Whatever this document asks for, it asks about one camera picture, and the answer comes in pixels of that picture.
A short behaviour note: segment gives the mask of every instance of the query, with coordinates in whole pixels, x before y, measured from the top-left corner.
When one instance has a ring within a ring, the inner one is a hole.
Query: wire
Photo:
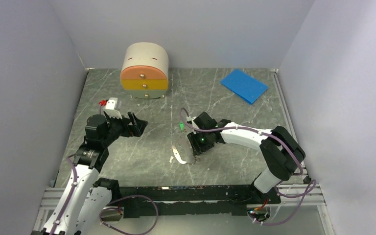
[[[263,205],[262,205],[261,207],[256,207],[256,208],[254,208],[254,210],[255,210],[255,211],[259,211],[259,210],[263,209],[263,207],[266,206],[266,204],[267,204],[268,202],[269,202],[269,198],[267,198],[267,199],[264,201],[264,203],[263,203]]]
[[[305,191],[311,191],[312,189],[314,189],[316,186],[316,180],[312,180],[306,187]],[[281,222],[277,222],[277,223],[262,223],[262,225],[265,225],[265,226],[277,226],[277,225],[281,225],[281,224],[284,224],[286,222],[288,222],[291,218],[293,218],[293,216],[295,216],[296,212],[298,212],[299,208],[301,207],[301,204],[302,202],[304,201],[304,198],[305,198],[306,194],[302,196],[301,200],[299,201],[298,205],[296,206],[296,208],[293,210],[293,212],[289,215],[288,218],[286,218],[285,220],[281,221]]]
[[[141,234],[130,234],[130,233],[124,232],[124,231],[122,231],[122,230],[120,230],[120,229],[118,229],[118,228],[115,228],[115,227],[109,225],[108,223],[106,223],[106,222],[104,222],[104,221],[102,220],[102,218],[101,218],[101,214],[102,214],[104,211],[118,211],[118,210],[120,210],[120,208],[105,208],[105,209],[101,210],[101,212],[100,212],[100,214],[99,214],[99,216],[98,216],[99,219],[100,219],[100,222],[101,222],[104,226],[106,226],[106,227],[108,227],[108,228],[111,228],[111,229],[115,230],[116,232],[119,232],[119,233],[121,233],[121,234],[125,234],[125,235],[145,235],[145,234],[148,234],[150,231],[152,231],[152,229],[156,226],[156,223],[158,222],[158,219],[159,219],[159,210],[158,210],[158,206],[155,204],[155,202],[154,202],[152,199],[150,199],[149,197],[144,196],[144,195],[130,195],[130,196],[122,197],[122,198],[120,198],[120,199],[118,199],[118,200],[112,201],[112,202],[110,202],[110,203],[107,204],[107,205],[111,205],[111,204],[114,204],[114,203],[116,203],[116,202],[120,202],[120,201],[123,201],[123,200],[125,200],[125,199],[133,198],[133,197],[142,197],[142,198],[148,200],[149,202],[151,202],[151,203],[153,204],[153,206],[155,207],[155,211],[156,211],[155,222],[153,223],[152,227],[150,227],[150,229],[148,229],[146,232],[141,233]]]
[[[289,192],[289,190],[290,190],[293,186],[295,186],[295,185],[296,185],[296,184],[292,184],[292,185],[286,190],[286,193]],[[270,218],[269,218],[268,221],[272,221],[272,220],[275,219],[275,217],[276,217],[276,215],[278,214],[278,212],[279,212],[279,210],[280,210],[281,207],[282,207],[281,204],[280,204],[279,206],[277,206],[276,211],[275,211],[275,214],[274,214],[273,216],[271,215],[271,214],[272,214],[272,208],[269,207],[269,209],[270,209]]]
[[[298,167],[299,169],[299,173],[296,173],[296,174],[293,174],[293,175],[303,175],[303,168],[301,166],[301,163],[298,161],[298,159],[296,158],[296,156],[293,154],[293,152],[290,150],[290,148],[286,145],[286,143],[284,143],[282,140],[280,140],[278,137],[272,135],[272,134],[269,134],[269,133],[265,133],[265,132],[259,132],[258,130],[254,129],[254,128],[251,128],[251,127],[247,127],[247,126],[230,126],[230,127],[221,127],[221,128],[215,128],[215,129],[209,129],[209,130],[202,130],[202,129],[199,129],[199,128],[195,128],[194,126],[188,124],[188,122],[186,121],[186,118],[183,117],[182,113],[183,111],[185,112],[185,114],[189,117],[189,112],[185,109],[185,108],[181,108],[180,109],[180,112],[179,112],[179,117],[181,118],[181,121],[187,126],[189,127],[190,129],[194,130],[194,131],[197,131],[197,132],[215,132],[215,131],[223,131],[223,130],[232,130],[232,129],[240,129],[240,130],[248,130],[248,131],[252,131],[252,132],[255,132],[257,134],[261,134],[261,135],[264,135],[264,136],[267,136],[267,137],[270,137],[274,140],[276,140],[277,142],[279,142],[282,147],[288,152],[288,154],[290,155],[290,157],[292,158],[292,160],[295,162],[296,166]],[[280,224],[284,224],[286,223],[287,221],[289,221],[295,214],[296,212],[298,211],[298,209],[301,207],[301,204],[305,198],[305,196],[310,193],[314,188],[316,187],[316,180],[312,180],[306,187],[305,191],[301,194],[298,194],[298,195],[294,195],[294,196],[287,196],[283,193],[280,193],[277,188],[275,187],[276,191],[278,192],[279,195],[281,196],[284,196],[284,197],[287,197],[287,198],[297,198],[297,197],[302,197],[300,202],[298,203],[298,205],[296,206],[295,210],[292,212],[292,214],[287,218],[285,219],[284,221],[281,221],[281,222],[278,222],[278,223],[261,223],[262,225],[266,225],[266,226],[276,226],[276,225],[280,225]]]
[[[67,160],[67,162],[69,162],[69,164],[70,164],[70,166],[71,166],[71,170],[72,170],[72,174],[73,174],[73,183],[72,183],[72,185],[71,185],[71,188],[70,188],[70,192],[69,192],[69,194],[67,195],[67,198],[66,198],[66,200],[64,201],[64,204],[63,204],[63,206],[61,207],[61,209],[60,209],[60,212],[58,213],[58,215],[57,215],[57,217],[56,217],[56,219],[55,219],[55,221],[53,222],[53,225],[52,225],[52,228],[51,228],[51,231],[49,232],[49,235],[53,235],[54,234],[54,232],[55,232],[55,229],[57,228],[57,221],[59,221],[60,219],[61,219],[61,217],[63,216],[63,214],[64,214],[64,211],[66,210],[66,208],[67,208],[67,205],[69,204],[69,202],[70,202],[70,200],[71,200],[71,198],[72,198],[72,194],[74,193],[74,189],[75,189],[75,187],[77,186],[77,170],[75,169],[75,167],[74,167],[74,164],[72,163],[72,161],[71,161],[71,157],[72,156],[74,156],[75,155],[75,153],[74,154],[71,154],[71,155],[68,155],[67,157],[66,157],[66,160]]]

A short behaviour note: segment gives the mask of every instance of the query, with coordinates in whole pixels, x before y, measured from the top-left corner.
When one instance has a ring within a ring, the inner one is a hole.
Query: blue sponge
[[[268,88],[263,83],[240,70],[231,72],[221,81],[221,84],[239,95],[249,104],[253,104]]]

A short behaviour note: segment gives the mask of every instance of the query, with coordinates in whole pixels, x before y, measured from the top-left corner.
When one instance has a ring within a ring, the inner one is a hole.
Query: gray marble surface
[[[132,111],[149,122],[141,138],[120,137],[110,147],[100,177],[117,179],[121,186],[181,186],[249,184],[266,168],[260,151],[239,145],[216,145],[203,153],[195,164],[180,164],[174,158],[174,145],[181,158],[193,162],[186,134],[181,131],[179,111],[191,116],[203,111],[220,121],[230,119],[238,124],[260,129],[286,126],[279,94],[268,69],[244,69],[269,89],[253,105],[220,84],[232,69],[170,69],[169,90],[164,99],[132,98],[120,85],[120,70],[90,70],[77,106],[65,156],[74,153],[85,135],[86,120],[97,113],[98,102],[109,97],[122,100],[122,114]],[[56,187],[65,187],[70,167],[60,166]],[[287,183],[302,183],[292,177]]]

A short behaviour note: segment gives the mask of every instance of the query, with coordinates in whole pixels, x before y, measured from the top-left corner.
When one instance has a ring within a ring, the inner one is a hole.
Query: white wall
[[[315,1],[280,67],[338,235],[376,235],[376,0]]]
[[[52,0],[88,68],[121,68],[129,45],[171,67],[278,68],[314,0]]]
[[[47,1],[0,0],[0,235],[28,235],[86,71]]]

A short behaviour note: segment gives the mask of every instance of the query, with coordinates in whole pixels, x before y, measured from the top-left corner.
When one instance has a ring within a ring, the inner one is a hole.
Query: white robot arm
[[[84,141],[74,154],[71,176],[60,201],[41,231],[31,235],[84,235],[110,201],[121,198],[117,180],[98,178],[109,156],[107,147],[122,137],[140,137],[148,125],[132,112],[126,118],[118,111],[117,98],[110,98],[102,114],[87,119]]]
[[[301,169],[300,163],[305,158],[305,152],[281,126],[256,129],[226,119],[217,123],[206,112],[195,118],[188,117],[187,124],[194,130],[188,134],[194,155],[209,150],[214,147],[214,143],[235,143],[260,149],[267,168],[253,181],[253,185],[263,194],[281,181],[289,180],[297,168]]]

